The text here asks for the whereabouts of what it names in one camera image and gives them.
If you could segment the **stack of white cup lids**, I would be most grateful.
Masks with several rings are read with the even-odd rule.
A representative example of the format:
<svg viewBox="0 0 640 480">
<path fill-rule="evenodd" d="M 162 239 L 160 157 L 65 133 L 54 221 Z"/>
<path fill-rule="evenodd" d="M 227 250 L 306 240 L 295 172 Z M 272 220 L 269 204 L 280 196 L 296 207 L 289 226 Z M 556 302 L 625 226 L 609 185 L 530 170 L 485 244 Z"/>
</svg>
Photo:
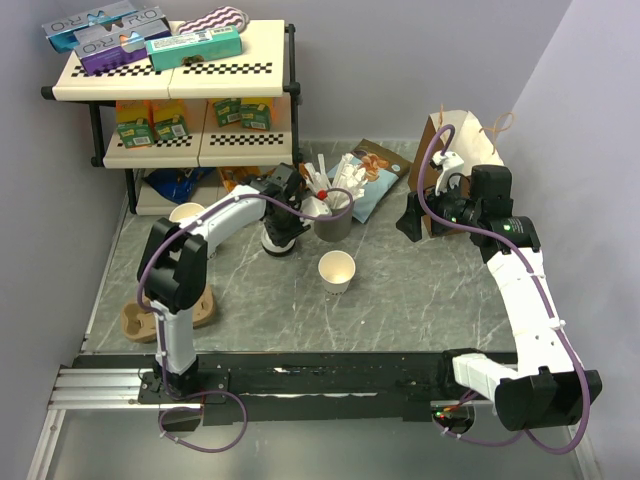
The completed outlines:
<svg viewBox="0 0 640 480">
<path fill-rule="evenodd" d="M 261 236 L 261 245 L 263 250 L 270 256 L 280 258 L 288 256 L 292 253 L 296 240 L 289 241 L 284 247 L 275 245 L 266 232 Z"/>
</svg>

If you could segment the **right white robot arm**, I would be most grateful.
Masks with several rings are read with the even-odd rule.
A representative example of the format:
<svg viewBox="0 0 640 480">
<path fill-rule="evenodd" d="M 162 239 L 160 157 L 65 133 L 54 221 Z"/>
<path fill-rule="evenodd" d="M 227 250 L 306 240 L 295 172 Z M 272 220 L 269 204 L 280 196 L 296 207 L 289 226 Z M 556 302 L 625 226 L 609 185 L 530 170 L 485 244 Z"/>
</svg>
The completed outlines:
<svg viewBox="0 0 640 480">
<path fill-rule="evenodd" d="M 511 186 L 508 168 L 475 166 L 467 195 L 460 187 L 412 191 L 396 224 L 413 242 L 422 238 L 425 215 L 442 230 L 469 233 L 498 286 L 511 326 L 516 367 L 478 350 L 449 350 L 437 387 L 448 398 L 471 389 L 492 401 L 509 431 L 585 426 L 602 380 L 582 366 L 568 342 L 546 283 L 536 229 L 529 218 L 513 215 Z"/>
</svg>

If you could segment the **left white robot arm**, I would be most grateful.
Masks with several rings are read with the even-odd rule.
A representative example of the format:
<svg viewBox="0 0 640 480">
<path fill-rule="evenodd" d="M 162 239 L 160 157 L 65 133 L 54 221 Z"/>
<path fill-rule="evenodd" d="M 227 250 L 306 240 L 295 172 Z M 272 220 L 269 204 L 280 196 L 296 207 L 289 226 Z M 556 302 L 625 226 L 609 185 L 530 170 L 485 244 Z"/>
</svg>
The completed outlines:
<svg viewBox="0 0 640 480">
<path fill-rule="evenodd" d="M 180 221 L 162 218 L 152 226 L 138 267 L 136 301 L 154 317 L 154 373 L 172 400 L 187 401 L 199 387 L 191 314 L 209 286 L 209 258 L 220 244 L 258 221 L 263 249 L 275 257 L 288 255 L 310 228 L 304 222 L 303 189 L 299 171 L 280 164 L 269 175 L 251 175 L 197 214 Z"/>
</svg>

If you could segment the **single white paper cup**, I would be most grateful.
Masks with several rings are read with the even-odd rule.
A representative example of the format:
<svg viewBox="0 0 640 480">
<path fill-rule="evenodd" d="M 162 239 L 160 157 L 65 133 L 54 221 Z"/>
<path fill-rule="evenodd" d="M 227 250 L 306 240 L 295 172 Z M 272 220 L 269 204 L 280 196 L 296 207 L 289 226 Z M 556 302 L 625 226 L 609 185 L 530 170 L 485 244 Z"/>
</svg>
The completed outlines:
<svg viewBox="0 0 640 480">
<path fill-rule="evenodd" d="M 318 273 L 328 294 L 343 294 L 356 272 L 355 260 L 348 253 L 333 250 L 325 253 L 318 262 Z"/>
</svg>

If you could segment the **stack of white paper cups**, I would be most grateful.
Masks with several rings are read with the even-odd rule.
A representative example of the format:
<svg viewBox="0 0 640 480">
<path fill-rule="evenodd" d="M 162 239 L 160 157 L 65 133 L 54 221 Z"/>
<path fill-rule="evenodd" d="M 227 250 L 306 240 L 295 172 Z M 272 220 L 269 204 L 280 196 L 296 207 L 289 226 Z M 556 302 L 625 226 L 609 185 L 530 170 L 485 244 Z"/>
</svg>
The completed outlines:
<svg viewBox="0 0 640 480">
<path fill-rule="evenodd" d="M 175 207 L 170 213 L 168 219 L 171 222 L 177 223 L 180 228 L 183 228 L 192 223 L 205 210 L 206 208 L 199 203 L 187 202 Z M 196 226 L 190 231 L 190 233 L 193 235 L 199 234 L 208 242 L 208 230 L 206 226 Z M 209 242 L 207 243 L 207 255 L 208 259 L 212 259 L 216 255 L 216 247 L 212 246 Z"/>
</svg>

